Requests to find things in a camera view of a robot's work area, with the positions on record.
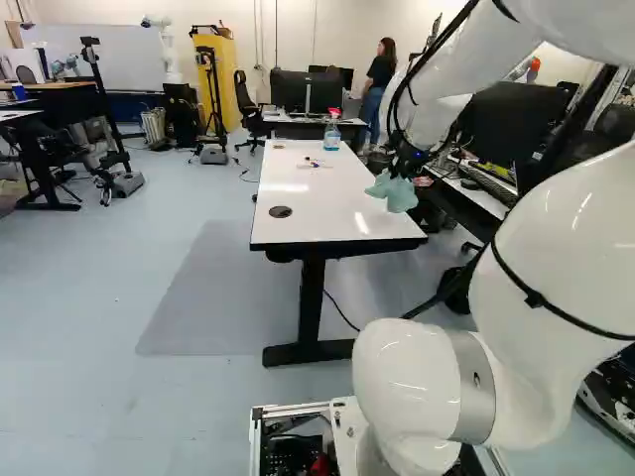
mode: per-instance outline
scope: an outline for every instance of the whiteboard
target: whiteboard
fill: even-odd
[[[90,64],[81,58],[79,37],[96,37],[101,42],[94,48],[99,55],[97,65],[106,89],[163,91],[166,73],[158,28],[36,24],[20,31],[25,48],[44,47],[49,70],[53,61],[64,62],[68,55],[76,54],[80,74],[92,76]],[[74,73],[67,70],[66,75],[74,76]]]

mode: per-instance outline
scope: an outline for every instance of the yellow panel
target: yellow panel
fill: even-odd
[[[216,54],[216,72],[218,74],[218,89],[220,90],[220,106],[222,108],[222,120],[228,132],[233,131],[240,124],[242,118],[236,103],[236,91],[234,89],[234,71],[236,70],[236,49],[233,40],[228,40],[218,35],[196,34],[192,35],[194,47],[214,48]],[[197,65],[198,84],[200,91],[199,100],[202,102],[205,120],[209,118],[211,103],[209,102],[209,86],[207,85],[207,71],[204,66]]]

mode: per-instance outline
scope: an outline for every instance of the dark hair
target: dark hair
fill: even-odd
[[[395,41],[390,37],[384,37],[380,42],[384,46],[384,57],[390,59],[390,67],[394,73],[395,69],[397,69],[397,46]]]

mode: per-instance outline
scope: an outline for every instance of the jeans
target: jeans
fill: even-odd
[[[377,144],[379,140],[379,106],[385,90],[385,87],[371,87],[364,96],[364,102],[359,111],[359,118],[368,124],[371,144]],[[366,129],[359,132],[355,142],[357,148],[361,148],[366,142],[366,132]]]

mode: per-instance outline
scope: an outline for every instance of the black strap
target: black strap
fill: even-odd
[[[558,317],[564,319],[566,322],[573,324],[581,329],[586,330],[587,332],[591,332],[596,335],[600,335],[602,337],[606,337],[609,339],[615,340],[633,340],[635,341],[635,335],[626,335],[626,334],[616,334],[615,332],[610,332],[608,330],[600,329],[599,327],[595,327],[589,323],[586,323],[577,317],[573,317],[567,312],[563,311],[556,305],[551,304],[542,294],[538,291],[530,288],[523,280],[521,280],[516,273],[514,273],[507,263],[503,261],[503,258],[500,256],[498,249],[496,248],[496,240],[492,240],[490,243],[490,247],[492,253],[494,255],[494,259],[498,263],[498,266],[505,272],[507,277],[512,280],[512,282],[520,288],[520,290],[527,295],[525,299],[525,303],[532,309],[537,307],[544,307],[548,311],[557,315]]]
[[[498,8],[503,15],[505,15],[510,20],[513,20],[516,23],[519,23],[518,20],[516,20],[516,17],[512,15],[512,12],[510,12],[509,9],[505,6],[505,4],[503,3],[503,0],[492,0],[492,2],[494,2],[494,5],[496,5],[496,8]]]

